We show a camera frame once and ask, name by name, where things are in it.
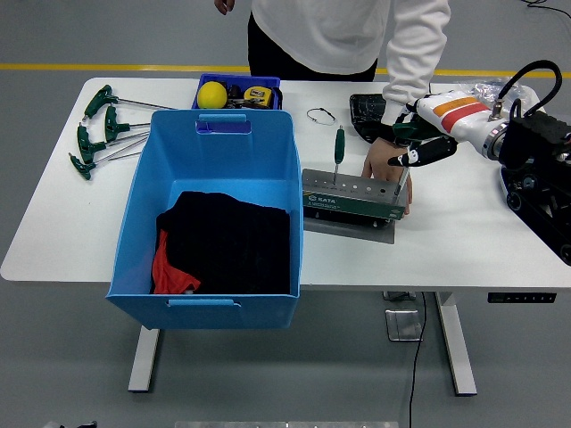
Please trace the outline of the person's left hand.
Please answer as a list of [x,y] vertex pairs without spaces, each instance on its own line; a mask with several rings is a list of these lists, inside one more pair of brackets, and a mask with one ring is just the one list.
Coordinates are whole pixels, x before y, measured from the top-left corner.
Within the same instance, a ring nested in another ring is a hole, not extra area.
[[402,166],[391,166],[388,161],[407,152],[406,148],[377,138],[369,147],[363,163],[361,176],[376,180],[399,183],[404,171]]

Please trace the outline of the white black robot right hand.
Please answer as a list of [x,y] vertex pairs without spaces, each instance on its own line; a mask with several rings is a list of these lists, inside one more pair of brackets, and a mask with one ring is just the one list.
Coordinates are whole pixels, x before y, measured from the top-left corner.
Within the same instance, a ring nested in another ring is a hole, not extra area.
[[489,160],[500,157],[508,122],[501,107],[489,108],[463,91],[427,95],[402,108],[393,124],[395,142],[407,152],[391,166],[421,167],[452,156],[468,142]]

